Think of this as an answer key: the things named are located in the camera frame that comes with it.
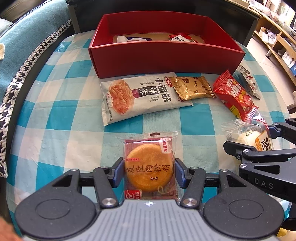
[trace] snack package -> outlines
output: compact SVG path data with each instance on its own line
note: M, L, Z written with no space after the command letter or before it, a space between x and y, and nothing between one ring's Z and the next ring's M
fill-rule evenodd
M141 37L125 37L118 35L117 36L117 43L125 43L125 42L133 42L133 41L151 41L150 38L141 38Z
M143 75L101 82L105 126L141 114L193 105L178 98L166 74Z
M251 111L256 111L252 98L232 77L229 70L221 74L213 84L215 94L226 107L239 119L246 121Z
M198 43L187 34L172 34L172 35L169 35L169 38L170 38L170 41Z
M182 100L216 98L208 81L202 77L169 77L174 89Z
M253 125L242 120L222 124L222 131L228 141L255 147L258 151L273 150L269 130L265 125Z
M245 87L250 93L250 95L257 97L259 100L261 100L260 91L257 85L257 82L254 78L254 76L251 74L251 72L247 69L247 66L244 66L243 63L241 63L237 70L240 72L240 75L237 77L245 83Z
M174 175L178 133L151 133L123 143L126 199L178 198Z

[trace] gold snack packet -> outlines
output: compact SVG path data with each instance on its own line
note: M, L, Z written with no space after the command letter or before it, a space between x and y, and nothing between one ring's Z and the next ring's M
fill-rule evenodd
M208 81L202 77L169 77L174 89L182 100L216 98Z

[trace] floor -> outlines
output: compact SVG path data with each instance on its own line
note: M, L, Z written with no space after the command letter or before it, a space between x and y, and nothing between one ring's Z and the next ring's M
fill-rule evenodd
M296 90L296 86L274 56L271 56L270 60L265 57L268 48L261 41L261 39L259 39L257 36L251 38L249 44L247 45L247 49L267 73L283 97L286 105L288 106L293 104L294 100L292 93L294 90Z

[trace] printed food image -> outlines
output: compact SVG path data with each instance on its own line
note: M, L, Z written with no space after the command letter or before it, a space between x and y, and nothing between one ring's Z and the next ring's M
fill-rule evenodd
M134 148L125 161L129 182L143 192L162 192L173 176L173 155L163 154L159 145Z
M113 109L120 115L124 115L133 107L134 96L124 80L115 81L109 88L112 96Z

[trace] yellow label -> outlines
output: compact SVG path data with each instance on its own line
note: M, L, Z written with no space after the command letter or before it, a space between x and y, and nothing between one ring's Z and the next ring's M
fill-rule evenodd
M266 131L263 131L260 136L255 140L256 147L258 151L271 150L271 144Z
M236 118L242 119L239 110L234 105L231 106L229 110L236 116Z

